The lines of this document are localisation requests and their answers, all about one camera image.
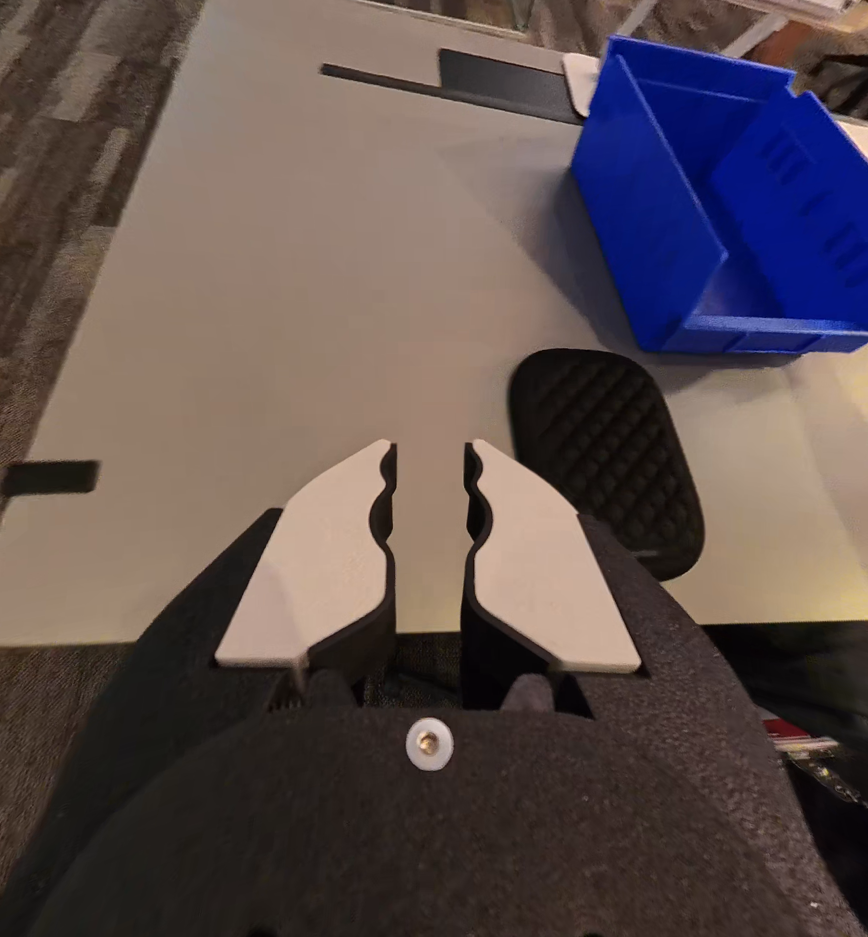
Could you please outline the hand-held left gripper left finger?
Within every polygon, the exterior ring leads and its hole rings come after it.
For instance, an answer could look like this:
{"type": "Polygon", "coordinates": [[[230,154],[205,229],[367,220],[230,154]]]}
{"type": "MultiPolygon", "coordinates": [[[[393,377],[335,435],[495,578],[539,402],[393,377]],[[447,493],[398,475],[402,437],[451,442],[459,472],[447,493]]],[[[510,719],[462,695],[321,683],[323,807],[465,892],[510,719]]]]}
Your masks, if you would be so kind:
{"type": "Polygon", "coordinates": [[[215,652],[220,667],[370,673],[395,636],[396,446],[379,439],[288,501],[215,652]]]}

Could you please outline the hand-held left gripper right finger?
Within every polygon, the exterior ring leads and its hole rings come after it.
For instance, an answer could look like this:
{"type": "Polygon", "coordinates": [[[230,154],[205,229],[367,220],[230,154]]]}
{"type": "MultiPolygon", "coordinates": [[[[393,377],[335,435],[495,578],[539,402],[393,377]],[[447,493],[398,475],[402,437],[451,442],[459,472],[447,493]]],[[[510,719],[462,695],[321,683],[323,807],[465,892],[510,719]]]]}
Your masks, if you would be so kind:
{"type": "Polygon", "coordinates": [[[464,599],[476,618],[554,671],[638,673],[639,650],[574,506],[484,439],[465,445],[464,488],[464,599]]]}

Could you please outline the blue parts bin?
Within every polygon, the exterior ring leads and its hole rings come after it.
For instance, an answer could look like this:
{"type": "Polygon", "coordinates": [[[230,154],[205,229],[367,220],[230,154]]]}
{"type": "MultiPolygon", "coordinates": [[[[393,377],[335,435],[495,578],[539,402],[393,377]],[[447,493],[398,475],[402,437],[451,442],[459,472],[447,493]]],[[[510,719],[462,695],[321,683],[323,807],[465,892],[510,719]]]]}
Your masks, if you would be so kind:
{"type": "Polygon", "coordinates": [[[792,81],[609,39],[571,173],[642,350],[868,344],[868,158],[792,81]]]}

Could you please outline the black textured rubber pad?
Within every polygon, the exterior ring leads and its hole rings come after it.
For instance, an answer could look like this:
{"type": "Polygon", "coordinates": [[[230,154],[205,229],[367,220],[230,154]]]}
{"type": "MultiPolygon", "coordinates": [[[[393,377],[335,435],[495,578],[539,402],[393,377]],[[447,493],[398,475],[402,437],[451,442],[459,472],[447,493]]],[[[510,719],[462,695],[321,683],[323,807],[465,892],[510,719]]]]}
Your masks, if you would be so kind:
{"type": "Polygon", "coordinates": [[[594,518],[662,582],[694,568],[706,542],[697,487],[666,401],[630,358],[541,349],[508,384],[516,459],[594,518]]]}

